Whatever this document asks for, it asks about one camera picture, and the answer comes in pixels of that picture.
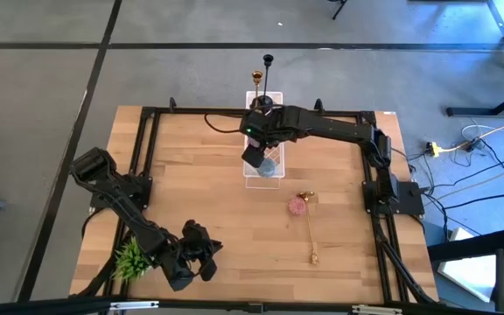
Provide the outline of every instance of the concrete floor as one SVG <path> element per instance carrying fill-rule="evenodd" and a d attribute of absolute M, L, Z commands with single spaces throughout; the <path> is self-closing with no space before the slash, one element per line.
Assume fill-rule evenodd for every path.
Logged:
<path fill-rule="evenodd" d="M 0 41 L 100 41 L 112 3 L 0 0 Z M 504 6 L 497 5 L 504 17 Z M 485 3 L 350 0 L 332 21 L 334 9 L 335 3 L 321 0 L 125 0 L 112 40 L 496 44 L 501 38 Z M 395 111 L 409 154 L 421 152 L 427 141 L 443 147 L 461 141 L 461 128 L 473 122 L 446 117 L 446 107 L 493 107 L 504 101 L 504 52 L 109 51 L 78 155 L 106 146 L 118 105 L 166 106 L 172 96 L 184 107 L 240 107 L 252 88 L 249 74 L 262 66 L 265 53 L 275 56 L 270 89 L 282 91 L 286 103 L 311 107 L 321 98 L 328 109 Z M 0 211 L 0 302 L 13 299 L 94 59 L 95 51 L 0 51 L 0 198 L 9 203 Z M 504 133 L 488 142 L 504 159 Z M 468 168 L 447 156 L 430 160 L 436 183 L 492 164 L 486 152 L 474 154 Z M 414 178 L 428 185 L 423 160 L 413 165 Z M 444 203 L 504 193 L 499 186 L 504 187 L 504 177 Z M 437 189 L 435 195 L 451 190 Z M 88 201 L 87 193 L 67 184 L 34 298 L 67 295 Z M 501 230 L 504 199 L 453 209 L 450 216 L 481 233 Z M 442 224 L 432 206 L 425 220 Z"/>

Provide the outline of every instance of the wooden table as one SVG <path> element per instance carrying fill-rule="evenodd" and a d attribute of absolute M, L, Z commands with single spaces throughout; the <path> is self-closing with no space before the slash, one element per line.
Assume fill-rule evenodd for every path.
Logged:
<path fill-rule="evenodd" d="M 129 168 L 140 113 L 141 107 L 135 106 L 117 110 L 107 149 L 120 173 Z M 376 112 L 376 117 L 394 148 L 403 151 L 396 114 Z M 210 121 L 224 130 L 235 129 L 239 123 L 217 115 L 210 115 Z M 218 270 L 212 281 L 205 283 L 197 277 L 186 289 L 174 292 L 159 268 L 132 283 L 129 296 L 382 303 L 375 240 L 361 194 L 364 177 L 359 147 L 316 137 L 285 143 L 286 176 L 278 190 L 245 188 L 242 151 L 243 135 L 217 133 L 206 126 L 203 115 L 161 115 L 151 169 L 152 195 L 143 213 L 180 236 L 185 221 L 194 219 L 224 248 L 214 257 Z M 393 173 L 400 180 L 410 180 L 405 158 L 393 154 Z M 288 200 L 302 191 L 316 193 L 310 209 L 318 266 L 309 264 L 306 218 L 290 217 L 286 209 Z M 109 258 L 117 220 L 107 209 L 88 224 L 71 293 L 84 289 Z M 427 294 L 437 299 L 421 226 L 408 216 L 396 215 L 395 221 L 404 263 Z M 393 270 L 388 263 L 397 299 Z"/>

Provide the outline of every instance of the yellow cable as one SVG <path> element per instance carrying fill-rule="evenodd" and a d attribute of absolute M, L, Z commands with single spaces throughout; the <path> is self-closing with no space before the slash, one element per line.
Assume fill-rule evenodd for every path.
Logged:
<path fill-rule="evenodd" d="M 491 135 L 492 133 L 497 132 L 497 131 L 499 131 L 499 130 L 503 130 L 503 129 L 504 129 L 504 126 L 499 127 L 499 128 L 496 128 L 496 129 L 493 129 L 493 130 L 491 130 L 491 131 L 489 131 L 489 132 L 486 132 L 485 134 L 483 134 L 483 135 L 481 135 L 481 136 L 478 136 L 478 139 L 481 139 L 481 138 L 487 137 L 487 136 Z M 467 144 L 469 144 L 469 143 L 470 143 L 470 142 L 468 142 L 468 141 L 464 141 L 463 143 L 461 143 L 461 144 L 459 144 L 459 145 L 455 146 L 454 148 L 450 148 L 450 149 L 443 149 L 443 148 L 441 148 L 441 147 L 437 147 L 437 152 L 453 152 L 453 151 L 455 151 L 455 150 L 458 150 L 458 149 L 462 148 L 463 146 L 465 146 L 465 145 L 467 145 Z"/>

